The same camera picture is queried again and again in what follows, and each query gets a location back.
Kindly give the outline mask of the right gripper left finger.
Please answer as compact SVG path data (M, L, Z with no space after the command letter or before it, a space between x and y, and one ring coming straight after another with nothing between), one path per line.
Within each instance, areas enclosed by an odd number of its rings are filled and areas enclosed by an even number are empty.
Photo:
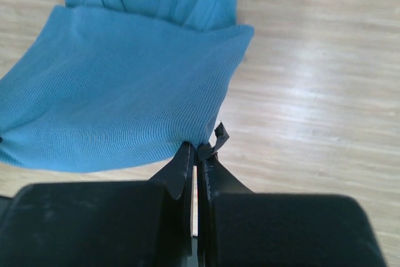
M146 181L36 183L1 216L2 266L186 266L194 148Z

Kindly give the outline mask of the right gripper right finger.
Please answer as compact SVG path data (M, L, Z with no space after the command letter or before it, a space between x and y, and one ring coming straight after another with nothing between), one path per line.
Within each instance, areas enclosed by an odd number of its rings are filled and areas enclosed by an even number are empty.
M337 194L256 193L218 160L228 140L197 150L200 266L385 266L367 214Z

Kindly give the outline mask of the light blue garment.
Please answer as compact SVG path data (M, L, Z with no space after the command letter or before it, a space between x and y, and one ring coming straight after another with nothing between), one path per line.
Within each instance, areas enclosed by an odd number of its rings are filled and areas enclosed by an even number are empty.
M1 79L1 161L90 173L200 160L254 29L237 0L65 0Z

